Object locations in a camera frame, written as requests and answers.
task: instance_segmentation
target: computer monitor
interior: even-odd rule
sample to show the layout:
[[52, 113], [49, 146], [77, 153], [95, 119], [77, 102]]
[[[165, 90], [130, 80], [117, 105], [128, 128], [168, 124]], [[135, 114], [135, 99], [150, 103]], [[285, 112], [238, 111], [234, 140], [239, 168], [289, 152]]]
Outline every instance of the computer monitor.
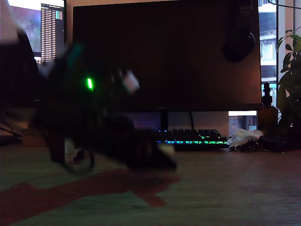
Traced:
[[224, 57], [233, 0], [178, 0], [80, 6], [73, 43], [91, 58], [129, 68], [140, 89], [117, 102], [120, 111], [232, 111], [261, 108], [258, 2], [244, 60]]
[[[0, 7], [0, 106], [38, 106], [46, 81], [36, 63], [52, 61], [64, 51], [66, 1], [8, 0]], [[10, 41], [8, 33], [18, 37]]]
[[8, 0], [13, 17], [27, 34], [37, 63], [49, 62], [66, 41], [65, 0]]

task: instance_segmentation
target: headphone ear cup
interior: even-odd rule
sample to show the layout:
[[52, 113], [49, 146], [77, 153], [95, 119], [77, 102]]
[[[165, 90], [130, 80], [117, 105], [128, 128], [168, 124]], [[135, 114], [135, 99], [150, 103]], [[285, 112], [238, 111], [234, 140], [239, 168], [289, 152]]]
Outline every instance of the headphone ear cup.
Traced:
[[237, 62], [243, 60], [249, 55], [255, 46], [255, 38], [252, 33], [235, 34], [230, 37], [223, 48], [224, 55], [227, 60]]

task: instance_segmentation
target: building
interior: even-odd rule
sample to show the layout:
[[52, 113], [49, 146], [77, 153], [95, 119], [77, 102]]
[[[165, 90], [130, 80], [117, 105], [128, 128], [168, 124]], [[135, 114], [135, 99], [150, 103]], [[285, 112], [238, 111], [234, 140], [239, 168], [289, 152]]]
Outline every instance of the building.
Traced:
[[273, 105], [276, 106], [277, 90], [277, 23], [276, 5], [268, 3], [268, 0], [258, 0], [259, 29], [260, 29], [260, 54], [261, 54], [261, 90], [263, 84], [270, 83]]

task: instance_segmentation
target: black monitor screen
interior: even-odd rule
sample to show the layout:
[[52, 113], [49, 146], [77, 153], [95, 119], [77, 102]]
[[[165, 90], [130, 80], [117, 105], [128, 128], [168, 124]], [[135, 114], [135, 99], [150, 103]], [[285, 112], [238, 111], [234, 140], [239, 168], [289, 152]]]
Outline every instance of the black monitor screen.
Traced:
[[179, 0], [75, 7], [73, 43], [91, 58], [129, 68], [140, 89], [115, 104], [122, 111], [227, 111], [261, 107], [258, 2], [256, 45], [232, 63], [222, 48], [235, 0]]

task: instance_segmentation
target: window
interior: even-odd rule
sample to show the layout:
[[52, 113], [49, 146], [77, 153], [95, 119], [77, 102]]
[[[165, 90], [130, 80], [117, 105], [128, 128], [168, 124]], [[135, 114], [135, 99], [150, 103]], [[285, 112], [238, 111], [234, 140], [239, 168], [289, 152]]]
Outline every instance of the window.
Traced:
[[259, 30], [260, 30], [260, 56], [261, 56], [261, 90], [263, 84], [270, 83], [271, 96], [273, 97], [273, 106], [276, 107], [277, 90], [277, 7], [270, 4], [268, 0], [258, 1], [259, 11]]
[[[260, 58], [261, 58], [261, 92], [263, 85], [270, 83], [272, 105], [276, 107], [277, 101], [277, 7], [270, 4], [268, 0], [258, 0], [259, 11], [259, 36], [260, 36]], [[229, 135], [235, 135], [238, 129], [254, 130], [257, 128], [257, 116], [254, 112], [229, 112]]]

